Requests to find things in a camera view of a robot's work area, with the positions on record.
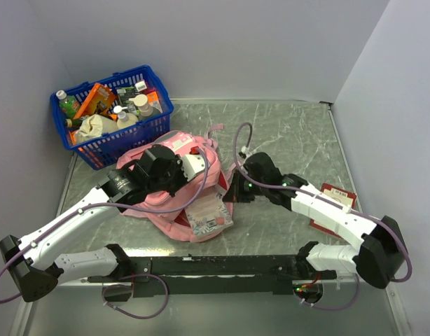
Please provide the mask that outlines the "floral pink notebook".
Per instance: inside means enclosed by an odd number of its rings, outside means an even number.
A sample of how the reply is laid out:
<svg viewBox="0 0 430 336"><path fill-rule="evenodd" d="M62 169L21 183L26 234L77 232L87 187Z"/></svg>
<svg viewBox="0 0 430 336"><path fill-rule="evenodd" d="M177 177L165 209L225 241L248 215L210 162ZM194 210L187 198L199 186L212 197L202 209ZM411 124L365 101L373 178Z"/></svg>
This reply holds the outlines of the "floral pink notebook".
<svg viewBox="0 0 430 336"><path fill-rule="evenodd" d="M215 188L204 191L185 208L186 217L198 240L217 235L234 224L231 212Z"/></svg>

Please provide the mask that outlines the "pink student backpack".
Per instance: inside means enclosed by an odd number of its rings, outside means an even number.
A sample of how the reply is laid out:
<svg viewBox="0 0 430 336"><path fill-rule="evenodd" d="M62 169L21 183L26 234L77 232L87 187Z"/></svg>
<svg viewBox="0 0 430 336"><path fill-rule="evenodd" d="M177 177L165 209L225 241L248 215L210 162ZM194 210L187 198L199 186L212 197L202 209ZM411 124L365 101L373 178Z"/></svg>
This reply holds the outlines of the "pink student backpack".
<svg viewBox="0 0 430 336"><path fill-rule="evenodd" d="M171 149L175 154L183 157L185 154L196 154L198 148L204 151L207 158L207 168L190 183L180 189L174 197L167 192L155 192L146 197L145 201L137 204L137 208L155 210L155 213L146 213L127 209L125 216L149 219L158 229L169 238L183 242L204 242L219 234L213 234L198 240L188 223L185 208L193 203L201 194L215 188L223 196L227 193L230 184L229 178L233 174L232 166L224 172L221 161L216 152L218 143L210 138L214 130L222 130L224 125L211 126L204 136L196 136L182 131L170 131L154 141ZM224 202L233 218L233 203Z"/></svg>

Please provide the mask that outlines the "red framed card book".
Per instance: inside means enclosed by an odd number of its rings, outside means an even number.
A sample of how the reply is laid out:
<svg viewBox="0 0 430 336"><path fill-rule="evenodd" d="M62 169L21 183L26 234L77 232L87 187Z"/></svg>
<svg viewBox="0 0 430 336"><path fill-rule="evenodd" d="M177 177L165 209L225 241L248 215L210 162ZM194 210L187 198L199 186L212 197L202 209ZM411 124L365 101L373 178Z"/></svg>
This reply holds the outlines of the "red framed card book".
<svg viewBox="0 0 430 336"><path fill-rule="evenodd" d="M323 194L329 196L330 198L332 198L336 202L339 202L345 206L349 206L353 209L355 208L357 196L354 192L350 192L350 191L341 189L339 187L336 187L336 186L328 184L328 183L324 183L322 185L321 191ZM318 222L314 221L313 219L310 221L310 227L314 228L318 231L322 231L323 233L325 233L327 235L340 238L340 236L338 234L334 233L334 231L323 227L322 225L318 224Z"/></svg>

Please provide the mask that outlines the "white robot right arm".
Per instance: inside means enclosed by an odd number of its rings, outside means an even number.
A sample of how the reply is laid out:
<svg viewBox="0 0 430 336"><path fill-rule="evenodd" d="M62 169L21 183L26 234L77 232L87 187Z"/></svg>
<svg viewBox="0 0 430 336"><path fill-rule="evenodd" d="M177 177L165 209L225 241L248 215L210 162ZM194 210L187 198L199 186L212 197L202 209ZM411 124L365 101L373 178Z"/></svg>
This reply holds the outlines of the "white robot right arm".
<svg viewBox="0 0 430 336"><path fill-rule="evenodd" d="M247 203L257 196L304 215L339 236L344 245L312 241L300 248L296 269L305 279L319 272L359 275L369 285L384 289L395 277L408 251L398 223L389 216L365 215L335 201L295 174L282 174L269 155L256 153L244 164L235 163L226 199Z"/></svg>

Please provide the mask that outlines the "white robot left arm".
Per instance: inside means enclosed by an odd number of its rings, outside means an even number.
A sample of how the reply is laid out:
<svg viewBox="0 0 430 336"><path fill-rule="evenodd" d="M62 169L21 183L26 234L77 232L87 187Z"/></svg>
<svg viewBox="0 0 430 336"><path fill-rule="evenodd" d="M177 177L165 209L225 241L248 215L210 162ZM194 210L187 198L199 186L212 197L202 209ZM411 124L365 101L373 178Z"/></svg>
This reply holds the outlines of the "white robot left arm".
<svg viewBox="0 0 430 336"><path fill-rule="evenodd" d="M140 158L108 172L82 200L36 232L21 238L4 237L0 241L4 269L18 288L18 296L34 302L57 285L84 277L122 281L130 271L130 259L119 245L70 255L64 251L91 227L136 209L150 194L174 196L206 171L202 151L179 155L156 144Z"/></svg>

